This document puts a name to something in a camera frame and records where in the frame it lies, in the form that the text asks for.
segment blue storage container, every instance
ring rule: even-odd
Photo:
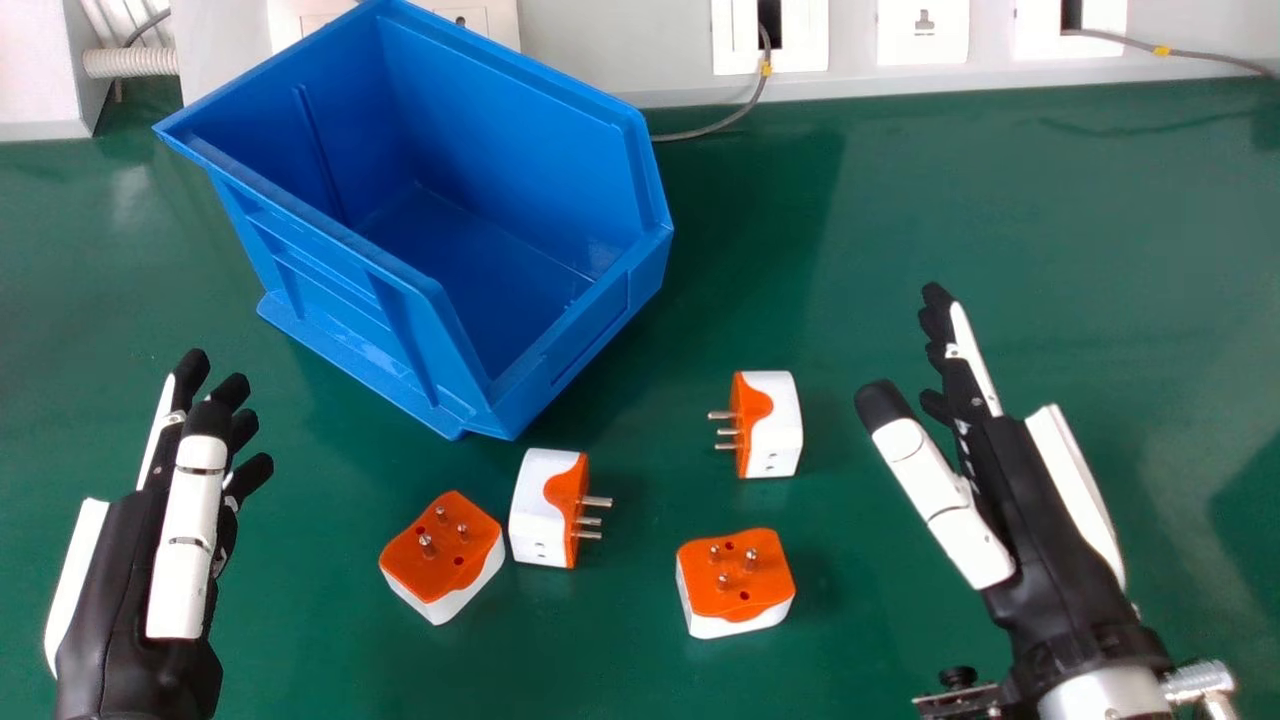
[[[451,439],[518,436],[662,284],[640,113],[403,0],[156,132],[209,170],[259,313]]]

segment green table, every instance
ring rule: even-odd
[[[1280,702],[1280,95],[1219,81],[763,106],[659,149],[667,284],[521,442],[449,443],[255,316],[204,176],[133,83],[92,142],[0,146],[0,697],[44,717],[45,612],[79,501],[131,489],[155,395],[201,345],[253,380],[276,478],[246,507],[214,630],[220,717],[909,717],[1004,637],[865,438],[852,393],[934,382],[919,287],[966,304],[1006,407],[1059,401],[1149,624]],[[654,118],[675,129],[722,110]],[[790,480],[740,483],[708,409],[795,373]],[[508,564],[431,628],[378,553],[440,492],[504,519],[526,447],[590,452],[617,498],[563,573]],[[776,629],[686,635],[676,547],[776,528]]]

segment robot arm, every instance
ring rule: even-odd
[[[1014,661],[1000,685],[955,682],[947,693],[919,698],[918,710],[924,717],[1172,717],[1194,693],[1175,698],[1161,684],[1174,676],[1172,662],[1125,594],[1115,529],[1061,410],[1005,415],[961,305],[936,283],[923,295],[925,355],[942,391],[925,389],[920,405],[951,430],[961,473],[891,382],[863,387],[855,404],[911,503],[1007,633]]]
[[[273,462],[259,454],[227,474],[257,416],[237,411],[250,393],[241,374],[195,404],[207,375],[205,354],[188,352],[165,380],[134,492],[81,506],[45,629],[58,720],[205,720],[216,708],[216,579]]]

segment gray cable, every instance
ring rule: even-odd
[[[687,129],[684,132],[655,135],[653,136],[652,140],[654,142],[676,142],[680,140],[692,140],[695,137],[703,137],[704,135],[710,135],[716,131],[727,128],[728,126],[741,120],[742,117],[750,113],[751,109],[755,108],[755,105],[760,101],[760,94],[764,92],[764,83],[769,82],[769,74],[773,73],[773,65],[771,64],[771,60],[773,58],[773,41],[769,40],[769,31],[764,29],[763,24],[760,26],[760,40],[764,41],[764,61],[760,63],[760,81],[755,83],[755,92],[751,94],[751,99],[748,100],[745,105],[742,105],[733,113],[726,115],[719,120],[716,120],[709,126],[704,126],[696,129]]]
[[[170,8],[165,8],[164,10],[160,10],[159,13],[147,18],[145,23],[140,24],[137,29],[131,32],[129,36],[124,38],[124,42],[120,44],[120,47],[129,47],[131,45],[137,42],[138,38],[142,37],[142,33],[163,23],[164,19],[168,18],[169,13],[172,12],[173,10]]]
[[[1260,65],[1257,63],[1251,63],[1249,60],[1242,60],[1239,58],[1233,58],[1230,55],[1220,55],[1217,53],[1197,53],[1194,50],[1178,50],[1174,47],[1167,47],[1165,45],[1152,45],[1149,42],[1143,42],[1140,40],[1134,40],[1124,35],[1116,35],[1114,32],[1105,32],[1101,29],[1064,29],[1062,35],[1075,35],[1080,37],[1096,37],[1098,40],[1110,40],[1111,42],[1119,42],[1121,45],[1128,45],[1129,47],[1137,47],[1139,50],[1146,50],[1153,55],[1170,56],[1170,58],[1190,58],[1193,60],[1212,60],[1215,63],[1226,63],[1229,65],[1235,65],[1238,68],[1244,68],[1247,70],[1258,73],[1260,76],[1268,77],[1271,79],[1276,78],[1275,70],[1266,65]]]

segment orange and white plug adapter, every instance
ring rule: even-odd
[[[772,628],[796,597],[782,541],[768,528],[686,542],[676,588],[689,634],[700,639]]]
[[[586,454],[529,448],[511,498],[507,533],[516,562],[572,570],[580,539],[602,539],[600,519],[585,507],[613,507],[613,498],[586,495]]]
[[[401,600],[440,625],[471,602],[506,560],[502,525],[449,491],[387,543],[378,565]]]
[[[733,373],[728,410],[713,410],[707,419],[733,421],[732,427],[716,429],[717,436],[732,438],[717,442],[716,450],[735,451],[739,478],[790,478],[796,474],[800,450],[804,448],[804,424],[791,373]]]

